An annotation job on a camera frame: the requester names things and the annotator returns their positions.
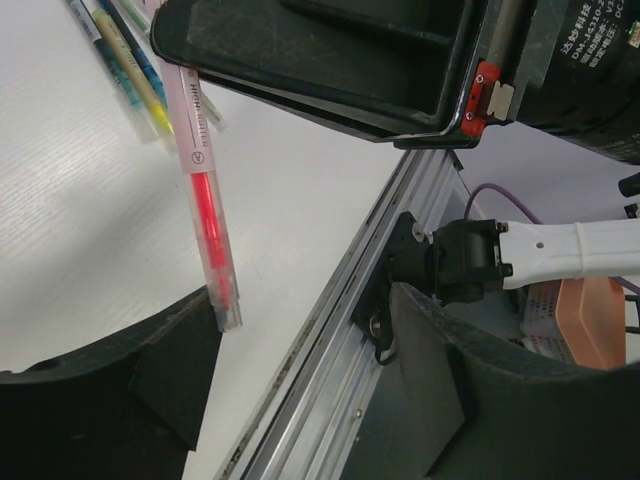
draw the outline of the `black cylinder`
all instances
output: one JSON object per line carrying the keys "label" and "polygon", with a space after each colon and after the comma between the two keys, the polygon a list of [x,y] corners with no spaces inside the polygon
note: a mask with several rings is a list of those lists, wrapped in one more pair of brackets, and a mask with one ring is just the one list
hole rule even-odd
{"label": "black cylinder", "polygon": [[640,0],[572,0],[549,71],[518,120],[608,157],[640,165]]}

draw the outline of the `pink pen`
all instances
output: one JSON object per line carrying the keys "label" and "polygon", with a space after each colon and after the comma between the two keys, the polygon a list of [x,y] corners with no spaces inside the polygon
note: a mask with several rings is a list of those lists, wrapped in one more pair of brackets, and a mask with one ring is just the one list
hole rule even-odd
{"label": "pink pen", "polygon": [[[145,3],[153,17],[163,0]],[[160,58],[158,62],[182,171],[188,176],[189,204],[209,298],[218,328],[227,332],[242,326],[242,318],[200,79],[195,70]]]}

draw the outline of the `marker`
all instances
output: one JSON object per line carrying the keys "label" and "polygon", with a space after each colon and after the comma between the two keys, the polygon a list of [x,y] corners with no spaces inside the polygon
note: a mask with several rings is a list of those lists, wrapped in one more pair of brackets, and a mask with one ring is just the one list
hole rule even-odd
{"label": "marker", "polygon": [[[151,31],[149,21],[138,11],[135,5],[131,3],[131,0],[118,0],[118,3],[124,10],[126,17],[131,20],[131,22],[148,41],[149,32]],[[222,114],[218,111],[213,102],[211,102],[211,100],[209,100],[204,94],[202,95],[202,103],[204,105],[207,118],[209,119],[211,124],[216,127],[216,130],[221,132],[225,128],[227,128],[227,122],[225,121]]]}
{"label": "marker", "polygon": [[[155,13],[160,0],[147,0]],[[230,331],[242,325],[229,234],[224,219],[209,125],[202,108],[198,73],[158,59],[176,129],[182,171],[188,178],[189,205],[207,280],[209,301],[218,328]]]}
{"label": "marker", "polygon": [[120,16],[118,9],[113,3],[111,3],[111,0],[98,0],[98,3],[104,9],[104,11],[109,14],[111,20],[113,20],[113,23],[116,25],[116,27],[118,27],[118,30],[120,30],[122,38],[124,38],[124,41],[127,42],[127,45],[129,45],[129,49],[133,54],[133,58],[135,58],[136,62],[138,62],[138,65],[142,69],[144,76],[147,77],[147,80],[151,84],[151,88],[153,88],[153,91],[156,92],[156,95],[164,105],[164,108],[167,108],[167,98],[164,95],[162,81],[154,70],[153,65],[151,65],[151,62],[145,55],[144,50],[142,50],[134,36],[131,34],[131,31],[129,30],[126,22]]}
{"label": "marker", "polygon": [[133,57],[127,42],[120,34],[118,27],[113,23],[111,17],[102,10],[93,12],[93,19],[96,27],[98,27],[98,31],[109,44],[120,66],[129,76],[129,80],[133,83],[140,97],[142,97],[142,101],[147,106],[159,130],[173,135],[173,127],[171,126],[169,115],[164,105],[162,105],[162,102],[153,91],[147,77],[145,77],[142,69]]}
{"label": "marker", "polygon": [[91,18],[89,11],[84,6],[84,3],[82,3],[81,0],[67,0],[67,4],[71,7],[71,10],[73,10],[76,19],[89,37],[89,40],[91,40],[95,49],[98,51],[100,58],[107,66],[107,70],[109,70],[109,73],[115,80],[116,84],[120,87],[122,93],[124,93],[129,104],[134,108],[134,110],[138,112],[141,111],[144,105],[140,95],[138,95],[138,92],[136,92],[136,89],[131,84],[127,74],[124,73],[118,64],[118,60],[116,59],[113,50],[111,50],[111,47],[109,47],[104,38],[102,38],[102,35],[100,35],[100,32],[98,31],[93,18]]}

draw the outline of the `cable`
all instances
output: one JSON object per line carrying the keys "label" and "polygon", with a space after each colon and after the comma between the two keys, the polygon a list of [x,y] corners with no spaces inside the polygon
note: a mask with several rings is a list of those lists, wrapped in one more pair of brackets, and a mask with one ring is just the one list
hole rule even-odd
{"label": "cable", "polygon": [[[483,190],[493,190],[494,192],[498,192],[500,195],[502,195],[511,203],[513,203],[516,207],[518,207],[518,210],[520,210],[529,220],[531,220],[531,223],[535,225],[543,225],[542,220],[540,220],[540,218],[538,218],[538,216],[535,213],[533,213],[529,209],[529,207],[527,207],[524,204],[522,200],[520,200],[518,197],[515,196],[515,194],[513,194],[506,188],[501,187],[500,185],[495,183],[483,183],[482,185],[479,185],[478,187],[476,187],[476,189],[473,192],[471,192],[471,196],[469,197],[469,200],[467,201],[467,205],[464,209],[465,220],[469,219],[469,214],[471,213],[471,207],[473,206],[473,202],[475,201],[478,194]],[[640,287],[635,283],[632,283],[629,280],[622,277],[613,277],[613,279],[616,282],[618,282],[620,285],[622,285],[624,288],[626,288],[627,290],[635,293],[636,295],[640,295]]]}

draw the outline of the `label on pen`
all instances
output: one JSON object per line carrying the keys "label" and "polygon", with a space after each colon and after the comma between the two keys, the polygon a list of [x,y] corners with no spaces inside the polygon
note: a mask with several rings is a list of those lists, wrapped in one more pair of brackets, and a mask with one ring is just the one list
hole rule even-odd
{"label": "label on pen", "polygon": [[195,70],[181,68],[182,85],[184,87],[185,102],[189,114],[191,129],[191,143],[193,150],[190,155],[182,158],[182,168],[185,173],[202,173],[215,170],[213,149],[209,136],[209,125],[202,101],[200,79]]}
{"label": "label on pen", "polygon": [[73,13],[76,14],[76,17],[80,21],[80,25],[82,25],[84,31],[87,32],[87,35],[89,36],[91,42],[100,40],[102,38],[102,35],[100,35],[100,32],[98,31],[96,24],[93,22],[93,18],[91,18],[91,15],[89,15],[89,12],[85,8],[84,3],[82,3],[81,0],[67,1],[69,3],[69,6],[71,7],[71,10],[73,10]]}

